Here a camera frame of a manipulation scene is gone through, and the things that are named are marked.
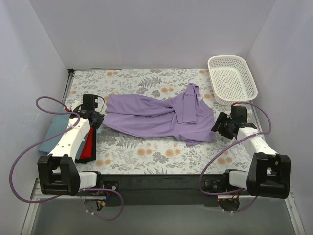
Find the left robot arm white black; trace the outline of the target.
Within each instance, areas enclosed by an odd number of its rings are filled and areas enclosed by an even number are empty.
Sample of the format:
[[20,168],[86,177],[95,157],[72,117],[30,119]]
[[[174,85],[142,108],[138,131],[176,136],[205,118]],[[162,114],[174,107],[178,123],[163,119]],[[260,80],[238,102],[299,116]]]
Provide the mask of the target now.
[[96,133],[104,115],[98,112],[97,95],[85,94],[81,104],[70,111],[66,132],[56,146],[37,162],[41,192],[46,195],[75,196],[88,190],[98,196],[104,184],[97,171],[79,172],[76,163],[96,159]]

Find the purple t shirt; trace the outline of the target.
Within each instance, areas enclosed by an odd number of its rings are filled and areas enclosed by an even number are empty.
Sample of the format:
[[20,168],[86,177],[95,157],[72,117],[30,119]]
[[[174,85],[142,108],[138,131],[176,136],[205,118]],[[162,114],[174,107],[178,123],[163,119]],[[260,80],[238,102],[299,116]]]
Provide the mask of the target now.
[[187,146],[215,141],[214,111],[202,100],[199,87],[167,100],[138,94],[111,94],[103,125],[139,138],[173,137]]

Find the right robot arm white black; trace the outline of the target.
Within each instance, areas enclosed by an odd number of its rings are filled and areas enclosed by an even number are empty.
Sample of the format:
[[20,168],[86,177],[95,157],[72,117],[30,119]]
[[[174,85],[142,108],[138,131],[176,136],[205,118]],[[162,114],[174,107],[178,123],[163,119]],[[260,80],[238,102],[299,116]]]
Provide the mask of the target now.
[[247,171],[225,171],[222,191],[231,195],[240,188],[247,190],[251,196],[285,199],[290,193],[291,160],[289,156],[273,150],[256,125],[248,122],[245,105],[244,102],[232,104],[230,114],[221,112],[211,129],[241,143],[252,157]]

